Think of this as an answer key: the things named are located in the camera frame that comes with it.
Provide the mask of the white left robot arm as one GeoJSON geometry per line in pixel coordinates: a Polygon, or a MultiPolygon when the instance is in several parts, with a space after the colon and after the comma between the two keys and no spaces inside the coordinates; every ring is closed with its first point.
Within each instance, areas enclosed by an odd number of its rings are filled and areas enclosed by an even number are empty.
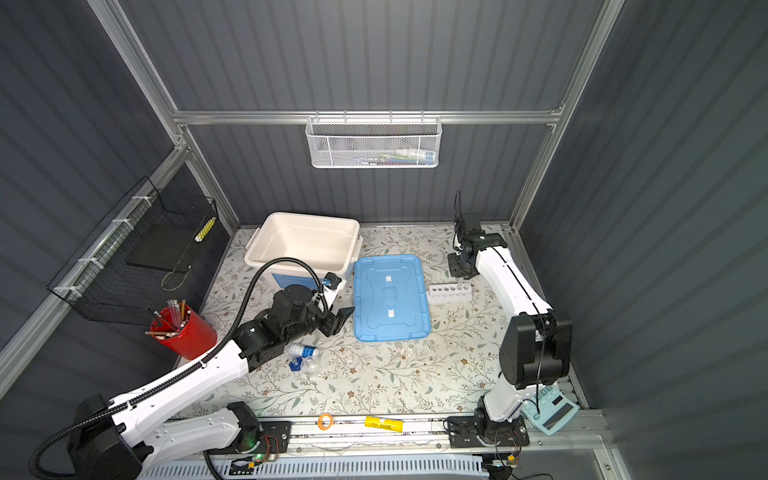
{"type": "Polygon", "coordinates": [[[353,308],[331,309],[345,281],[329,272],[324,277],[304,261],[287,258],[303,268],[315,286],[290,285],[278,291],[270,308],[253,320],[243,319],[242,304],[224,337],[182,367],[131,392],[106,400],[94,395],[83,401],[74,423],[37,447],[28,461],[38,479],[60,479],[62,473],[42,465],[44,453],[66,441],[74,468],[71,479],[135,479],[151,467],[191,453],[227,449],[259,429],[252,410],[234,402],[210,417],[175,421],[173,415],[218,387],[239,379],[284,354],[293,341],[320,331],[340,332],[353,308]]]}

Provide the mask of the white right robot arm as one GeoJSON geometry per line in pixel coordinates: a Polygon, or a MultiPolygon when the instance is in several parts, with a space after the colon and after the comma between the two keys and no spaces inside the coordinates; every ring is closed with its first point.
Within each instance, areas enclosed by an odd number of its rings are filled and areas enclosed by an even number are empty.
{"type": "Polygon", "coordinates": [[[515,445],[525,419],[546,435],[557,433],[579,410],[557,385],[570,370],[572,321],[534,290],[502,235],[485,231],[477,215],[454,214],[453,248],[450,275],[483,277],[509,317],[499,347],[500,376],[475,409],[478,440],[515,445]]]}

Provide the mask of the white plastic storage bin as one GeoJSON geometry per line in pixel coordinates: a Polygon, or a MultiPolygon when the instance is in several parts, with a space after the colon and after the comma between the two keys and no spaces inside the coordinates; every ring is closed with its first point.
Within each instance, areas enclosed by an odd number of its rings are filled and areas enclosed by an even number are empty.
{"type": "Polygon", "coordinates": [[[332,272],[348,281],[362,246],[354,219],[274,212],[251,237],[244,262],[254,268],[278,257],[297,258],[319,278],[332,272]]]}

